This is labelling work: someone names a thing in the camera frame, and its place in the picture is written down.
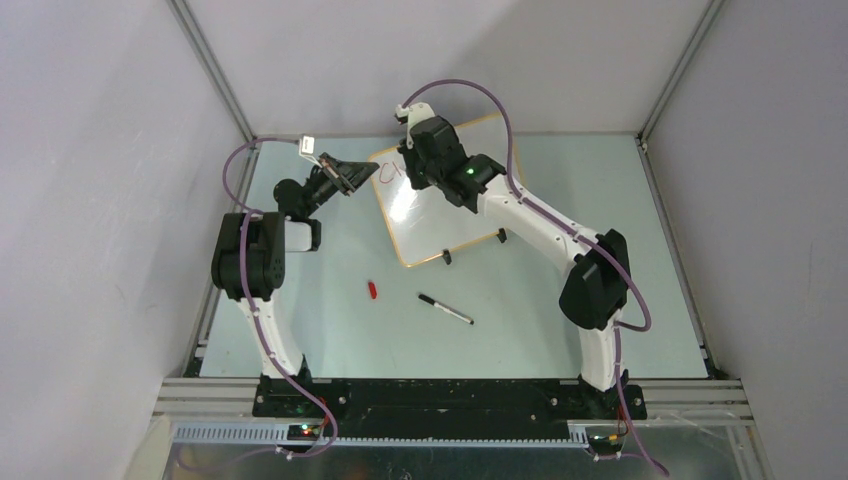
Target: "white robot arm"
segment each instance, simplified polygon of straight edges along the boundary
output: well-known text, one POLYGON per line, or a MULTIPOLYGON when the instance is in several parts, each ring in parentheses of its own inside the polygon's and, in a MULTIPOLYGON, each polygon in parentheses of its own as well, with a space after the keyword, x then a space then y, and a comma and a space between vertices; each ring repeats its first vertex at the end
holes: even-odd
POLYGON ((578 327, 581 378, 597 390, 611 389, 616 380, 613 327, 621 319, 627 289, 614 269, 576 237, 615 243, 608 250, 616 252, 615 256, 627 265, 624 238, 615 231, 598 235, 549 207, 517 180, 509 182, 504 168, 491 158, 466 155, 453 126, 428 104, 398 106, 395 118, 407 127, 398 151, 414 189, 435 186, 457 207, 494 219, 542 252, 563 275, 566 282, 560 307, 578 327), (574 233, 566 234, 527 208, 525 202, 551 212, 574 233))
MULTIPOLYGON (((486 193, 480 196, 478 202, 480 214, 495 219, 498 225, 518 234, 527 243, 548 257, 563 275, 563 278, 567 278, 576 264, 574 259, 585 257, 589 253, 589 248, 565 235, 555 225, 531 212, 524 205, 519 204, 515 197, 509 193, 506 183, 506 177, 498 175, 486 184, 486 193)), ((518 188, 524 188, 518 181, 516 181, 516 185, 518 188)), ((532 193, 526 191, 523 193, 524 198, 530 199, 536 204, 547 206, 532 193)), ((555 214, 560 220, 573 226, 579 234, 588 238, 594 238, 597 235, 594 230, 574 222, 559 212, 555 214)), ((618 320, 618 317, 621 316, 621 309, 615 309, 613 316, 616 318, 610 319, 606 328, 602 330, 577 327, 583 359, 580 375, 586 383, 601 391, 607 391, 615 385, 613 373, 615 341, 612 329, 613 321, 618 320)))

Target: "vent grille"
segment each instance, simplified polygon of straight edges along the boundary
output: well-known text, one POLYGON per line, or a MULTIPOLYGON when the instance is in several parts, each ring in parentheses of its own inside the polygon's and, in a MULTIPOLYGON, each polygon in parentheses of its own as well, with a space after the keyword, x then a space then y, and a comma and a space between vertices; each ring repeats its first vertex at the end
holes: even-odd
MULTIPOLYGON (((223 443, 245 445, 279 445, 279 444, 310 444, 310 441, 287 441, 286 432, 289 424, 256 424, 256 423, 203 423, 180 422, 174 431, 174 443, 223 443)), ((339 437, 336 445, 349 446, 386 446, 386 447, 557 447, 585 448, 588 437, 584 427, 569 427, 571 438, 557 440, 439 440, 439 439, 408 439, 408 438, 352 438, 339 437)))

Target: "red writing on whiteboard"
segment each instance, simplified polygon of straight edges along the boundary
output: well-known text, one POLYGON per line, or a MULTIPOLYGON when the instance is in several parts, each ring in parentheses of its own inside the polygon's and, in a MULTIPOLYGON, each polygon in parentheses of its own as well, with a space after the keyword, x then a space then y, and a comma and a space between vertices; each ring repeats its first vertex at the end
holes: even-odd
POLYGON ((387 183, 392 183, 396 177, 397 178, 403 178, 405 175, 406 175, 406 170, 399 167, 397 165, 397 163, 395 163, 394 161, 392 161, 390 163, 389 162, 384 163, 380 166, 379 179, 380 179, 380 183, 382 183, 383 185, 385 185, 387 183))

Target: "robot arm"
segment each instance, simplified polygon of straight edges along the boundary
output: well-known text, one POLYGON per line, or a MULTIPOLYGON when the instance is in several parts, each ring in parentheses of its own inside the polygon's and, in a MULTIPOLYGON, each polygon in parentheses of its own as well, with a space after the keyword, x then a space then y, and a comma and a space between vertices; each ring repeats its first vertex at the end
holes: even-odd
POLYGON ((453 126, 425 103, 398 107, 396 118, 407 125, 398 152, 414 189, 435 186, 450 203, 493 218, 542 252, 565 277, 560 309, 577 325, 582 350, 581 379, 606 392, 615 385, 613 325, 621 318, 627 287, 615 269, 597 252, 576 240, 597 239, 629 272, 627 245, 615 230, 599 235, 550 208, 515 181, 510 190, 506 170, 486 155, 466 155, 453 126), (577 233, 567 235, 531 211, 522 200, 545 207, 577 233))
POLYGON ((239 268, 239 242, 244 213, 224 215, 215 255, 212 259, 212 283, 238 302, 239 309, 251 326, 262 356, 262 374, 271 378, 282 375, 265 354, 270 351, 290 375, 296 375, 303 364, 303 353, 291 332, 291 318, 278 311, 274 291, 285 277, 285 253, 318 250, 321 245, 321 223, 309 218, 336 192, 351 195, 378 166, 367 162, 343 162, 326 153, 317 160, 309 177, 301 185, 292 179, 274 187, 277 211, 251 218, 247 226, 246 274, 250 295, 256 305, 251 311, 242 290, 239 268), (254 315, 262 328, 255 328, 254 315))

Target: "aluminum frame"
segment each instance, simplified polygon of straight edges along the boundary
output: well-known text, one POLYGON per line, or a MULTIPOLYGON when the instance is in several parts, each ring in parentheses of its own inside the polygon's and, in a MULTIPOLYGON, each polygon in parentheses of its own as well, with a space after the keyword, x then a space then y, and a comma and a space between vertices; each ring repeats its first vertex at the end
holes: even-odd
MULTIPOLYGON (((188 5, 188 1, 168 0, 168 3, 185 32, 192 49, 195 51, 198 61, 209 76, 213 87, 224 102, 242 136, 247 141, 255 138, 254 132, 250 128, 250 124, 220 64, 215 58, 200 25, 188 5)), ((672 252, 675 270, 677 271, 678 279, 683 289, 684 298, 690 311, 690 317, 692 318, 696 335, 701 343, 701 348, 704 351, 705 360, 708 361, 708 365, 712 356, 709 352, 708 340, 704 332, 705 329, 698 316, 689 282, 680 261, 677 242, 670 227, 662 197, 656 186, 656 180, 647 155, 646 142, 724 4, 725 0, 711 0, 705 8, 698 25, 693 31, 674 69, 663 86, 662 92, 636 137, 643 169, 648 178, 666 240, 672 252)), ((237 193, 239 199, 243 200, 247 195, 257 159, 258 149, 253 149, 248 157, 239 183, 237 193)), ((195 321, 195 335, 192 337, 181 372, 185 371, 193 359, 202 359, 205 353, 209 328, 211 327, 211 319, 214 316, 219 296, 220 292, 212 286, 210 280, 201 311, 195 321)), ((575 380, 562 380, 561 382, 564 384, 576 383, 575 380)), ((765 460, 762 441, 754 425, 753 415, 748 406, 747 397, 740 381, 637 379, 633 380, 633 383, 642 387, 648 409, 648 419, 635 421, 634 423, 637 426, 690 426, 696 428, 723 426, 727 429, 728 439, 734 448, 737 467, 742 478, 774 478, 765 460)), ((269 431, 277 431, 278 429, 275 429, 276 426, 303 421, 303 419, 287 418, 254 418, 251 411, 257 385, 258 379, 166 378, 162 383, 152 417, 155 420, 160 416, 168 416, 174 422, 175 431, 177 432, 181 427, 184 428, 186 426, 200 424, 218 427, 227 426, 230 432, 250 430, 240 429, 238 425, 250 426, 254 430, 258 426, 266 426, 270 429, 269 431)), ((587 428, 611 427, 614 424, 614 421, 608 420, 581 420, 569 422, 569 427, 575 432, 578 432, 579 437, 579 432, 585 432, 587 428)), ((214 437, 211 440, 209 438, 206 440, 226 442, 234 439, 214 437)), ((355 439, 345 439, 344 437, 341 438, 339 444, 343 445, 346 441, 349 443, 352 442, 350 443, 352 445, 367 444, 377 446, 380 444, 380 442, 375 443, 374 441, 366 441, 365 443, 359 441, 360 443, 357 443, 355 439)), ((384 441, 382 443, 395 445, 392 441, 384 441)), ((525 447, 531 445, 531 443, 522 442, 519 446, 525 447)), ((502 445, 496 442, 493 446, 502 445)))

